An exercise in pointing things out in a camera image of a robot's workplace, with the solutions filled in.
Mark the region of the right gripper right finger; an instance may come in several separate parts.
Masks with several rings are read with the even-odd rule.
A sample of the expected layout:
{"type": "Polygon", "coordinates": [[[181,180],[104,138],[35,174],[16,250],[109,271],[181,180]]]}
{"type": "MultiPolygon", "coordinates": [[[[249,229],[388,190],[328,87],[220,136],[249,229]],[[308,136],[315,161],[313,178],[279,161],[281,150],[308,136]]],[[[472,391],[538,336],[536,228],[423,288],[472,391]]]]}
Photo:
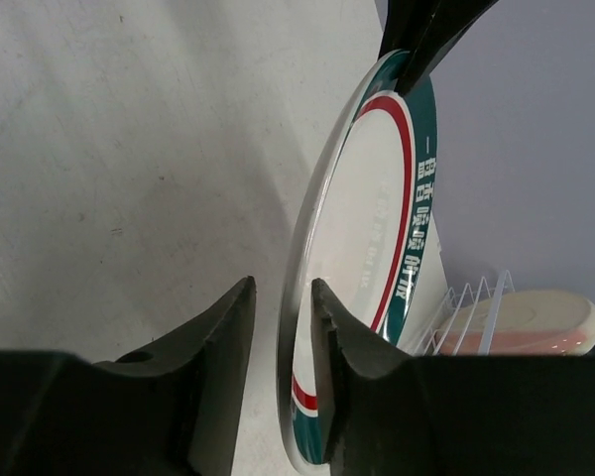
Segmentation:
{"type": "Polygon", "coordinates": [[[595,475],[595,356],[411,356],[311,285],[334,475],[595,475]]]}

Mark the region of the pink cream round plate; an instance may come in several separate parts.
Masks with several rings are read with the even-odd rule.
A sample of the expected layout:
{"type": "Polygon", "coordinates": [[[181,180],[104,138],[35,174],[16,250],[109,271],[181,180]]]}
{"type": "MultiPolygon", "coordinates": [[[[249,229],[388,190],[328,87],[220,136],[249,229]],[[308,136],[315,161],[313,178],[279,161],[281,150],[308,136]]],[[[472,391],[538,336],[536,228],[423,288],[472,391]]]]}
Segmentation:
{"type": "Polygon", "coordinates": [[[514,292],[502,299],[492,355],[583,355],[595,345],[595,304],[561,290],[514,292]]]}

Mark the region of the green rimmed white plate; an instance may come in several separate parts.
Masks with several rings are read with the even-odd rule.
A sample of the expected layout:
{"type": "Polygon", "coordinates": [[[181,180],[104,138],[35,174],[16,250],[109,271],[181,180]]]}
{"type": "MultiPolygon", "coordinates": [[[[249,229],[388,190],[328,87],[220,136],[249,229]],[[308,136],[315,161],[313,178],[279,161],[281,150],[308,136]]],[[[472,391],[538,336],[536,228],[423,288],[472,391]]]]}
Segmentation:
{"type": "Polygon", "coordinates": [[[326,281],[372,332],[406,347],[441,299],[432,205],[437,121],[432,84],[397,89],[409,54],[379,59],[351,95],[312,173],[297,219],[279,312],[278,413],[300,474],[322,475],[310,341],[311,291],[326,281]]]}

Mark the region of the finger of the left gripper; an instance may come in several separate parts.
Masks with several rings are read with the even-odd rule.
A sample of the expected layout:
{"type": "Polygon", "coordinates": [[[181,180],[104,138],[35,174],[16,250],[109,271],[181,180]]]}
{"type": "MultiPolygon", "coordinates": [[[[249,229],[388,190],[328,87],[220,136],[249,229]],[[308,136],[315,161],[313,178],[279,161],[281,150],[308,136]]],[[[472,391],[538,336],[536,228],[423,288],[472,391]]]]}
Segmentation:
{"type": "Polygon", "coordinates": [[[390,0],[379,55],[408,54],[396,91],[407,94],[436,68],[496,0],[390,0]]]}

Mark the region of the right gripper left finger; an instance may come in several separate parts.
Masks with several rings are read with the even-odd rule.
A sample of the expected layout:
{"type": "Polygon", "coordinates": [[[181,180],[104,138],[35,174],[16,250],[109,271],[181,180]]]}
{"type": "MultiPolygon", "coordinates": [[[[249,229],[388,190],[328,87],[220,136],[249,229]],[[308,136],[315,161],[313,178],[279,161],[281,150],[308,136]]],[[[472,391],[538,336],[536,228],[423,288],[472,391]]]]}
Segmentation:
{"type": "Polygon", "coordinates": [[[256,284],[116,361],[0,350],[0,475],[228,475],[256,284]]]}

